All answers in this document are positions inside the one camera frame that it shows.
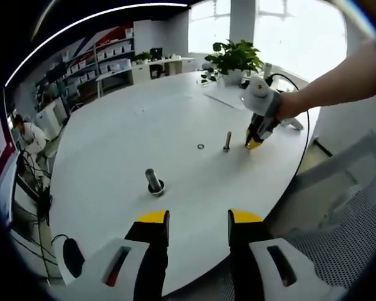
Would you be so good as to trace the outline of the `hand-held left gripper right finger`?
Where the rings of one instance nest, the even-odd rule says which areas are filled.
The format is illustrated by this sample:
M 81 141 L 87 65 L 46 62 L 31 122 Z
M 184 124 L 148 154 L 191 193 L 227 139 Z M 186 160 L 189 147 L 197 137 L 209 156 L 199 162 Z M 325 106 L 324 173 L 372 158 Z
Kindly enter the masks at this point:
M 341 287 L 316 275 L 314 263 L 282 238 L 273 238 L 255 213 L 228 211 L 230 271 L 236 300 L 340 300 Z

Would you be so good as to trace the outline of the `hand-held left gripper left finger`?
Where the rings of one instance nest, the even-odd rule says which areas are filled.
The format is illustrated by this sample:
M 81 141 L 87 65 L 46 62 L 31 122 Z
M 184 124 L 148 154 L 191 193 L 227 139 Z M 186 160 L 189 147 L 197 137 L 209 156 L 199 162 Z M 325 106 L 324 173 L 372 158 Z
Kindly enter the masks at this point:
M 67 300 L 160 300 L 168 266 L 168 210 L 145 213 L 124 238 L 87 259 L 66 290 Z

